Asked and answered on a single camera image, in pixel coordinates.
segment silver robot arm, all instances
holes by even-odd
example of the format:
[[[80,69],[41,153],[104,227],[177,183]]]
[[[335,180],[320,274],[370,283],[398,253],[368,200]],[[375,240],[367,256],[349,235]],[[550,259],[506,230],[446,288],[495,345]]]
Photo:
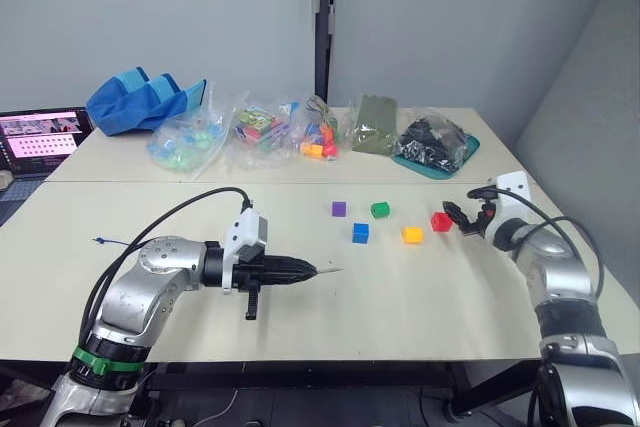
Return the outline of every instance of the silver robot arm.
[[[109,288],[91,334],[54,385],[41,427],[62,425],[79,414],[127,413],[144,361],[183,292],[203,285],[225,293],[232,287],[247,291],[246,318],[255,319],[261,285],[295,283],[317,273],[305,261],[264,255],[266,242],[267,221],[248,208],[228,229],[224,249],[217,242],[181,237],[147,243],[133,268]],[[93,423],[87,417],[83,425]]]
[[[495,187],[530,200],[524,172],[499,176]],[[473,224],[455,204],[443,206],[463,233],[483,235],[494,247],[510,252],[526,279],[542,337],[536,391],[543,423],[640,425],[638,401],[616,345],[606,336],[584,263],[555,233],[541,229],[528,236],[535,226],[522,220],[527,207],[518,200],[486,192],[468,194],[485,200]]]

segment bag of black items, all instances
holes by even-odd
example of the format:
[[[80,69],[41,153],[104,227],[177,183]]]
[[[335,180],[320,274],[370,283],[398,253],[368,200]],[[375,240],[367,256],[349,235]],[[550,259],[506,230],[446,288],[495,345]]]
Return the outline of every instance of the bag of black items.
[[[394,154],[453,174],[467,157],[467,134],[446,117],[429,113],[409,125]]]

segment teal tray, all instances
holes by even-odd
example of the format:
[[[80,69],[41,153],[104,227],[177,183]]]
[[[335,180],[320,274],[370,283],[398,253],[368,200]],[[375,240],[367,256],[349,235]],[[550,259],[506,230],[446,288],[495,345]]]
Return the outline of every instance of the teal tray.
[[[456,175],[458,172],[460,172],[460,170],[464,167],[464,164],[466,164],[467,161],[471,158],[471,156],[476,153],[476,150],[478,150],[478,147],[480,147],[480,141],[476,139],[473,135],[470,135],[467,138],[467,152],[468,152],[467,157],[464,159],[464,162],[460,166],[460,169],[458,169],[453,174],[450,174],[449,172],[445,172],[444,170],[434,169],[433,167],[427,167],[426,165],[418,164],[417,162],[412,162],[400,155],[394,155],[391,158],[395,163],[400,164],[403,167],[406,167],[407,169],[411,169],[420,175],[429,177],[430,179],[447,180],[453,177],[454,175]]]

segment blue fabric bag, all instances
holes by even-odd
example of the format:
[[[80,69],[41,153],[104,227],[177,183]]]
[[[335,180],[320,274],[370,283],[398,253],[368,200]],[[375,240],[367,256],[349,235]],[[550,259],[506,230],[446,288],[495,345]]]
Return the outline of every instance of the blue fabric bag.
[[[137,67],[107,80],[87,102],[87,111],[107,135],[156,130],[166,118],[198,107],[206,85],[203,79],[180,90],[169,74],[149,80]]]

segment toy block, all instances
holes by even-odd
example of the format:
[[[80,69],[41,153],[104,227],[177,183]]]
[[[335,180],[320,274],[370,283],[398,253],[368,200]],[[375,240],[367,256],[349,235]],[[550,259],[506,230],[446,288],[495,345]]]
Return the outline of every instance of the toy block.
[[[320,125],[318,124],[307,124],[307,128],[305,129],[305,135],[316,135],[320,133]]]
[[[333,217],[346,217],[347,216],[347,203],[346,202],[334,202],[331,204],[331,215]]]
[[[366,244],[369,241],[369,224],[353,224],[353,243]]]
[[[333,143],[325,145],[322,149],[322,154],[325,157],[335,157],[336,155],[338,155],[338,148]]]
[[[434,232],[449,232],[453,221],[444,212],[436,212],[431,217],[431,228]]]
[[[320,132],[322,133],[325,144],[333,143],[333,130],[328,124],[322,124],[320,126]]]
[[[304,155],[311,155],[311,144],[309,142],[302,142],[300,144],[300,152]]]
[[[311,144],[311,148],[309,149],[309,156],[313,157],[314,159],[321,159],[322,158],[322,145],[318,145],[318,144]]]
[[[391,207],[387,202],[378,202],[377,204],[371,204],[371,215],[374,219],[381,219],[382,217],[388,217],[391,213]]]
[[[405,227],[402,229],[402,239],[405,244],[421,244],[424,232],[420,227]]]

